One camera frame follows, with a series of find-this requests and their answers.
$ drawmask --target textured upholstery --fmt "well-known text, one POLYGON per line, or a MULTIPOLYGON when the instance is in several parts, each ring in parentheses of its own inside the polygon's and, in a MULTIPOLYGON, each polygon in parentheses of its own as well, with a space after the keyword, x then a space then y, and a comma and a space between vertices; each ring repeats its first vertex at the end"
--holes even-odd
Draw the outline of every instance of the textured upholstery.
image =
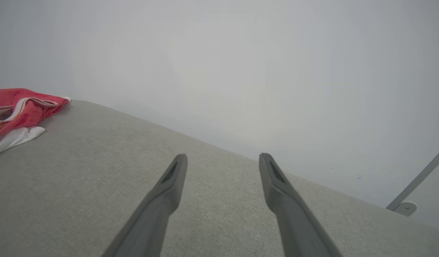
MULTIPOLYGON (((256 160, 72 101, 0 154, 0 256, 100 256, 178 153, 182 199, 161 256, 282 256, 256 160)), ((285 172, 345 257, 439 256, 439 231, 285 172)))

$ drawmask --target clothing pile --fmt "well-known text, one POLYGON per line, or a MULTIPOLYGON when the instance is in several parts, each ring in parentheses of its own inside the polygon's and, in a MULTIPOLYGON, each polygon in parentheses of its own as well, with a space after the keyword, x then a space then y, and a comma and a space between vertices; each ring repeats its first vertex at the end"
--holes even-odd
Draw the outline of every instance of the clothing pile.
POLYGON ((45 132, 37 124, 68 104, 69 97, 50 96, 24 88, 0 89, 0 153, 45 132))

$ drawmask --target white cloth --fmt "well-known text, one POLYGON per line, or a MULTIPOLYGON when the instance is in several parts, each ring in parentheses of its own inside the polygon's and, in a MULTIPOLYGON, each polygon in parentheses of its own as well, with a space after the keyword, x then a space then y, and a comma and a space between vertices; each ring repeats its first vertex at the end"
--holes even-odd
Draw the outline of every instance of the white cloth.
POLYGON ((0 138, 0 153, 14 146, 26 143, 45 132, 43 127, 21 127, 0 138))

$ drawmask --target white wall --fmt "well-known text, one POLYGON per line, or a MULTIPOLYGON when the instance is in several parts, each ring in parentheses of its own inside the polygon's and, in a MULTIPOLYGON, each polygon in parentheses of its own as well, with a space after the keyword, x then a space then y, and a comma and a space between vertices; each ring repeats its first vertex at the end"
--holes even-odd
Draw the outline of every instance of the white wall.
POLYGON ((439 229, 439 165, 404 202, 417 205, 411 218, 439 229))
POLYGON ((439 152, 439 1, 0 0, 0 88, 112 107, 386 207, 439 152))

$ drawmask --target red garment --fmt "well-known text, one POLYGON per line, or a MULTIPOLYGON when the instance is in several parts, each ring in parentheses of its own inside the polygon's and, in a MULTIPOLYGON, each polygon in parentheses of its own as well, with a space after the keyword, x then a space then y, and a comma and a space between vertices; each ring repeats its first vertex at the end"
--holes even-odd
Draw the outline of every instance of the red garment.
POLYGON ((32 127, 57 114, 69 99, 24 88, 0 89, 0 137, 20 127, 32 127))

